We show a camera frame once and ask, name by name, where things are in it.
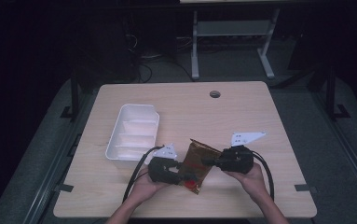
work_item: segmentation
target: hand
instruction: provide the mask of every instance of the hand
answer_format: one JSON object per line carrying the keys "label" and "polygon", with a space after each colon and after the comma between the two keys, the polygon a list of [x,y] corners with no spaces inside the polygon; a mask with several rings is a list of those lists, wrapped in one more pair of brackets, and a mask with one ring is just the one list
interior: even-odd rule
{"label": "hand", "polygon": [[252,170],[246,175],[228,171],[225,171],[225,173],[239,180],[244,190],[247,191],[254,202],[258,203],[259,200],[268,195],[262,169],[256,162],[254,162]]}
{"label": "hand", "polygon": [[158,190],[169,186],[166,183],[153,182],[145,168],[137,175],[137,180],[132,187],[129,197],[106,221],[108,224],[124,224],[129,221],[131,214],[141,203],[152,198]]}
{"label": "hand", "polygon": [[144,168],[137,175],[137,180],[132,187],[131,193],[128,197],[137,203],[143,203],[152,198],[158,190],[169,186],[169,184],[161,182],[153,182],[148,174],[148,169]]}
{"label": "hand", "polygon": [[236,172],[225,173],[239,180],[244,190],[247,191],[251,196],[251,199],[262,210],[262,213],[269,224],[288,223],[288,220],[285,218],[280,208],[273,202],[270,195],[268,195],[262,169],[259,164],[254,162],[254,167],[246,175]]}

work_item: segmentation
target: wire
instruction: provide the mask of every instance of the wire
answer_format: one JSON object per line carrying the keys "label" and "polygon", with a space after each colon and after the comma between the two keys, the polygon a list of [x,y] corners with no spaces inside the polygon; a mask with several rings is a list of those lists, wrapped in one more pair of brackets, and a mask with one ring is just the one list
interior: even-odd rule
{"label": "wire", "polygon": [[190,80],[191,80],[192,82],[195,81],[195,80],[192,78],[192,76],[190,76],[190,74],[186,71],[186,69],[185,69],[182,65],[180,65],[179,63],[177,63],[177,62],[172,62],[172,61],[158,61],[158,62],[148,62],[148,63],[173,63],[173,64],[177,65],[178,67],[182,68],[182,69],[184,70],[184,72],[186,73],[186,75],[190,78]]}
{"label": "wire", "polygon": [[148,81],[151,79],[151,77],[152,77],[152,75],[153,75],[152,68],[150,68],[148,65],[145,65],[145,64],[143,64],[143,63],[140,63],[140,66],[145,67],[145,68],[147,68],[147,69],[149,70],[149,77],[148,77],[146,80],[143,80],[143,77],[141,76],[141,72],[140,72],[138,82],[141,82],[141,81],[142,81],[143,83],[146,83],[146,82],[148,82]]}
{"label": "wire", "polygon": [[151,149],[149,149],[144,155],[143,157],[140,159],[140,161],[138,162],[137,166],[135,167],[134,169],[134,172],[132,172],[132,175],[131,175],[131,178],[130,178],[130,181],[129,181],[129,184],[128,186],[126,187],[126,191],[125,191],[125,195],[123,196],[123,201],[122,203],[124,203],[126,201],[126,199],[128,198],[129,196],[129,192],[131,190],[131,187],[132,185],[134,184],[134,182],[138,179],[136,178],[138,172],[140,171],[140,168],[141,166],[143,165],[144,161],[146,160],[146,157],[148,157],[149,153],[151,153],[153,150],[156,150],[156,149],[161,149],[163,148],[164,146],[162,147],[152,147]]}
{"label": "wire", "polygon": [[268,184],[270,186],[270,197],[274,201],[274,182],[273,182],[273,176],[271,175],[270,169],[268,168],[268,164],[263,159],[263,157],[259,155],[259,153],[255,151],[251,151],[251,152],[253,153],[253,156],[255,158],[257,158],[260,162],[262,162],[263,167],[265,167],[266,174],[268,175]]}
{"label": "wire", "polygon": [[137,176],[137,178],[135,178],[134,182],[137,181],[139,178],[141,178],[141,176],[146,175],[146,174],[148,174],[148,172],[145,172],[145,173],[143,173],[143,174]]}

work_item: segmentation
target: black cable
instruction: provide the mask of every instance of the black cable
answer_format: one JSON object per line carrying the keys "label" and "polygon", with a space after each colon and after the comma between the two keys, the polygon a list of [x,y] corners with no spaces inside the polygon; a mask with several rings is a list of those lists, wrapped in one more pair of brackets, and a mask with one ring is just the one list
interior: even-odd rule
{"label": "black cable", "polygon": [[143,82],[143,83],[146,83],[146,82],[148,82],[150,79],[151,79],[151,77],[152,77],[152,75],[153,75],[153,71],[152,71],[152,68],[150,68],[148,65],[145,65],[145,64],[143,64],[143,63],[140,63],[140,66],[143,66],[143,67],[145,67],[145,68],[147,68],[148,70],[149,70],[149,77],[147,78],[147,79],[143,79],[143,77],[142,77],[142,75],[141,75],[141,72],[140,72],[140,77],[139,77],[139,82]]}
{"label": "black cable", "polygon": [[266,174],[268,175],[268,185],[270,187],[270,197],[274,201],[274,182],[273,182],[273,176],[271,175],[270,169],[268,168],[268,164],[266,161],[263,159],[259,153],[255,151],[251,151],[253,153],[253,156],[257,158],[260,162],[262,162],[263,167],[265,167]]}
{"label": "black cable", "polygon": [[143,174],[137,176],[137,178],[135,178],[134,182],[137,181],[139,178],[141,178],[141,176],[146,175],[146,174],[148,174],[148,172],[145,172],[145,173],[143,173]]}
{"label": "black cable", "polygon": [[149,149],[144,155],[143,157],[140,159],[140,161],[138,162],[137,166],[135,167],[134,171],[132,172],[130,181],[128,186],[126,187],[126,191],[125,191],[125,195],[123,196],[123,201],[122,203],[124,203],[126,201],[126,199],[129,196],[129,192],[131,190],[132,185],[134,184],[134,182],[137,180],[136,176],[138,174],[138,172],[140,171],[141,166],[143,165],[144,161],[146,160],[146,157],[148,157],[149,153],[151,153],[153,150],[156,149],[161,149],[163,147],[152,147],[151,149]]}

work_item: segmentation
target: wooden table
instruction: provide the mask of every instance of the wooden table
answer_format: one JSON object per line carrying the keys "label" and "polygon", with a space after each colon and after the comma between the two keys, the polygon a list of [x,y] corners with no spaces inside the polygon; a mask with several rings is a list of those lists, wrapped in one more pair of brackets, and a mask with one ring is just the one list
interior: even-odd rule
{"label": "wooden table", "polygon": [[[210,91],[219,91],[212,98]],[[109,217],[121,204],[133,169],[118,169],[105,150],[124,104],[154,105],[160,115],[157,146],[174,143],[178,161],[190,138],[222,150],[234,132],[266,132],[246,145],[268,162],[275,202],[287,217],[314,217],[317,209],[277,109],[263,82],[127,84],[102,86],[54,208],[57,217]],[[213,167],[199,195],[170,186],[143,203],[134,217],[261,217],[239,182]]]}

